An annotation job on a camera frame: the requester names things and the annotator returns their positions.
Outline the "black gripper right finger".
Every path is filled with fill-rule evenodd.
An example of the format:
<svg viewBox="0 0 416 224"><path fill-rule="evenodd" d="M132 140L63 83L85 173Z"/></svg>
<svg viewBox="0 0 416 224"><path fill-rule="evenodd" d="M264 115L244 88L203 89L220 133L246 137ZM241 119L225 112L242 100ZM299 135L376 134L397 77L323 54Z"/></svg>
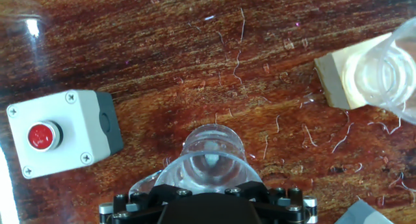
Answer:
<svg viewBox="0 0 416 224"><path fill-rule="evenodd" d="M317 198L299 188L268 189L262 182L249 181L224 193L247 200L263 223L318 223Z"/></svg>

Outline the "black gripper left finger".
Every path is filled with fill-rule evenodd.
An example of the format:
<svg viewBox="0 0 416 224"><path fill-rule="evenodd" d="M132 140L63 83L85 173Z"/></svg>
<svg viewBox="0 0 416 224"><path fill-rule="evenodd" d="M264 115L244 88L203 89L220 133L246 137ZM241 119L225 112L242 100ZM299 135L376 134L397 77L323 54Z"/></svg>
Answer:
<svg viewBox="0 0 416 224"><path fill-rule="evenodd" d="M99 205L99 224L115 223L116 219L129 219L139 212L163 207L171 201L192 195L191 190L167 184L154 186L149 192L117 194L111 202Z"/></svg>

